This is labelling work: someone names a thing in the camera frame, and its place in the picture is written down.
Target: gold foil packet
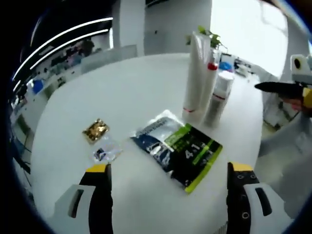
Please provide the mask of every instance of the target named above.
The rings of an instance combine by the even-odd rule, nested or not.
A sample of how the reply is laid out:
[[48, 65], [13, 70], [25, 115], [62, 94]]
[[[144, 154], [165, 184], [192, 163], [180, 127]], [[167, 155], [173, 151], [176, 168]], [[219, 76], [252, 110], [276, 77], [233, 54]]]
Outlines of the gold foil packet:
[[86, 130], [82, 131], [82, 134], [86, 137], [90, 144], [96, 143], [107, 131], [109, 126], [104, 123], [103, 120], [97, 119], [93, 124], [90, 125]]

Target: white wall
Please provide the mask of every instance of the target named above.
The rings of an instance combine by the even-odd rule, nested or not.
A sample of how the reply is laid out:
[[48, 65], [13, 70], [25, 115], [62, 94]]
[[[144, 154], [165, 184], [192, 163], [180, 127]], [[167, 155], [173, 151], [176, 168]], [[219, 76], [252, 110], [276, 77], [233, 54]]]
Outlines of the white wall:
[[169, 0], [146, 8], [146, 54], [189, 52], [185, 36], [199, 25], [210, 28], [211, 6], [212, 0]]
[[120, 46], [136, 45], [138, 56], [144, 55], [144, 18], [145, 0], [121, 0]]
[[309, 54], [309, 44], [308, 36], [303, 33], [296, 23], [287, 18], [288, 26], [288, 46], [287, 46], [287, 55], [285, 60], [285, 66], [283, 70], [283, 75], [281, 76], [282, 81], [292, 80], [291, 73], [291, 55], [303, 54], [307, 56]]
[[112, 15], [113, 15], [113, 41], [114, 48], [120, 47], [120, 0], [117, 0], [112, 7]]

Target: person's hand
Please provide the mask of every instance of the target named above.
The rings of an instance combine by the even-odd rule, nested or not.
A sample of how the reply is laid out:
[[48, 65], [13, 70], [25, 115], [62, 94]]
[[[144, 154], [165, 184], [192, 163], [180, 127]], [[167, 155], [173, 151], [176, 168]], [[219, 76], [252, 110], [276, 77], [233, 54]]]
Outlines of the person's hand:
[[307, 108], [303, 105], [302, 101], [299, 99], [288, 99], [282, 98], [285, 103], [289, 103], [292, 108], [296, 111], [301, 111], [307, 114], [309, 117], [312, 117], [312, 108]]

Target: green leaf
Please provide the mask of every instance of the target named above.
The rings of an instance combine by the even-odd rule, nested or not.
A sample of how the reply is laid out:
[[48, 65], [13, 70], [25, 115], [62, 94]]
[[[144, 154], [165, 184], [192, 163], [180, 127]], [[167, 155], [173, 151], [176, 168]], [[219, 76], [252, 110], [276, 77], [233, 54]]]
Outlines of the green leaf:
[[213, 34], [213, 37], [211, 38], [211, 40], [218, 40], [219, 35], [217, 34]]
[[210, 42], [210, 47], [212, 47], [212, 48], [216, 48], [218, 45], [216, 44], [216, 43], [214, 43], [214, 42]]
[[206, 29], [203, 26], [199, 25], [198, 26], [198, 30], [199, 30], [200, 33], [206, 34]]
[[186, 45], [190, 45], [191, 44], [191, 35], [186, 35], [185, 39], [186, 39]]

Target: white bottle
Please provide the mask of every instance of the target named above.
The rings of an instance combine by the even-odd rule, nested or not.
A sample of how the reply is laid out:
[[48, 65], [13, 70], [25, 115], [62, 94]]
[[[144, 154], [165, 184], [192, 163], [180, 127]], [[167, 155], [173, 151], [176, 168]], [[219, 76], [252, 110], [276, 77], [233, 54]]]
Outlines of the white bottle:
[[199, 108], [201, 112], [205, 112], [207, 110], [207, 105], [211, 99], [215, 88], [215, 81], [217, 78], [217, 70], [218, 70], [218, 61], [219, 56], [217, 51], [211, 49], [209, 62], [206, 68], [205, 77], [203, 81], [203, 90], [200, 99]]
[[219, 123], [221, 114], [231, 92], [233, 80], [233, 74], [228, 71], [223, 71], [218, 74], [214, 92], [202, 120], [204, 124], [216, 126]]
[[193, 32], [183, 114], [192, 114], [199, 109], [205, 71], [203, 48], [207, 48], [207, 46], [210, 47], [210, 38]]

